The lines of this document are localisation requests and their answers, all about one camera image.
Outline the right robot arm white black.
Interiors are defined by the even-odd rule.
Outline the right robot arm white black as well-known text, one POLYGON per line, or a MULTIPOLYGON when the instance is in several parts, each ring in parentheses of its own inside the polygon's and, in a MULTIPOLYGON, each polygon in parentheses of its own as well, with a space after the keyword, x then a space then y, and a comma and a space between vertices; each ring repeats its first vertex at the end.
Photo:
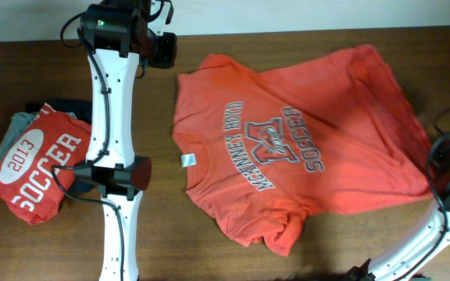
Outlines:
POLYGON ((392 249, 375 259, 351 268, 343 278, 353 281, 425 280, 418 271, 450 245, 450 170, 434 180, 432 164, 437 150, 450 131, 433 144, 426 164, 426 177, 434 196, 427 212, 411 231, 392 249))

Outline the folded navy blue shirt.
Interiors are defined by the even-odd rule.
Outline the folded navy blue shirt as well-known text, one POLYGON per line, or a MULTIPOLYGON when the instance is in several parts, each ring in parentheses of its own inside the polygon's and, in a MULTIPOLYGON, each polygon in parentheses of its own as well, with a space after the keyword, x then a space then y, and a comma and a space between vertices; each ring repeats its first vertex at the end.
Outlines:
MULTIPOLYGON (((60 112, 72 112, 76 119, 91 125, 92 122, 92 102, 80 99, 48 99, 41 102, 28 102, 25 105, 25 112, 37 112, 44 103, 48 103, 54 110, 60 112)), ((82 181, 74 181, 70 186, 69 191, 75 194, 82 194, 89 192, 93 186, 82 181)))

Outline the folded red 2013 soccer shirt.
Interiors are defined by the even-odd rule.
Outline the folded red 2013 soccer shirt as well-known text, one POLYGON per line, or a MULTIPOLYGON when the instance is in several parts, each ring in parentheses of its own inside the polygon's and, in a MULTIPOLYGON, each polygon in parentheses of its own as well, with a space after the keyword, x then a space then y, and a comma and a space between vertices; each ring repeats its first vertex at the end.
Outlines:
POLYGON ((73 184, 72 171, 53 165, 74 165, 86 155, 91 125, 44 104, 30 125, 16 135, 0 159, 0 198, 20 219, 38 224, 59 211, 65 189, 73 184))

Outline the folded grey shirt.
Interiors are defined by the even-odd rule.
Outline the folded grey shirt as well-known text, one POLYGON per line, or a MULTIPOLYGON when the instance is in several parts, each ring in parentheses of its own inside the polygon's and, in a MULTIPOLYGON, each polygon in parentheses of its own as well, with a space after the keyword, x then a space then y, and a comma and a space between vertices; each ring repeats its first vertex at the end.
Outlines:
POLYGON ((2 142, 0 143, 0 162, 6 156, 9 149, 19 139, 20 135, 34 121, 36 115, 36 112, 18 112, 12 116, 7 131, 5 132, 2 142))

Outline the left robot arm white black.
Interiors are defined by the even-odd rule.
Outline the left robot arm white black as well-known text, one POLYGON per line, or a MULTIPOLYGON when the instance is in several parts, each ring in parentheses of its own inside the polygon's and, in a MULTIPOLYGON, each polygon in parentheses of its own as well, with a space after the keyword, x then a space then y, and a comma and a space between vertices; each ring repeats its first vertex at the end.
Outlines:
POLYGON ((139 279, 138 211, 151 179, 152 161, 137 156, 132 141, 134 82, 148 67, 170 69, 177 36, 170 0, 102 1, 80 14, 77 30, 92 79, 91 140, 77 179, 94 184, 105 222, 100 278, 139 279))

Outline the orange McKinney Boyd soccer t-shirt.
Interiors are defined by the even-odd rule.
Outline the orange McKinney Boyd soccer t-shirt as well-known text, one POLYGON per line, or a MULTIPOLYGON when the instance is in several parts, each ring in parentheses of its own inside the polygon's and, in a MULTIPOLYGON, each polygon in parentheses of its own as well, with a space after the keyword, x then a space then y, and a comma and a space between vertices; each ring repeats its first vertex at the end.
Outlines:
POLYGON ((286 256, 310 216, 430 196, 430 141, 371 45, 261 73, 212 54, 177 81, 187 195, 243 246, 286 256))

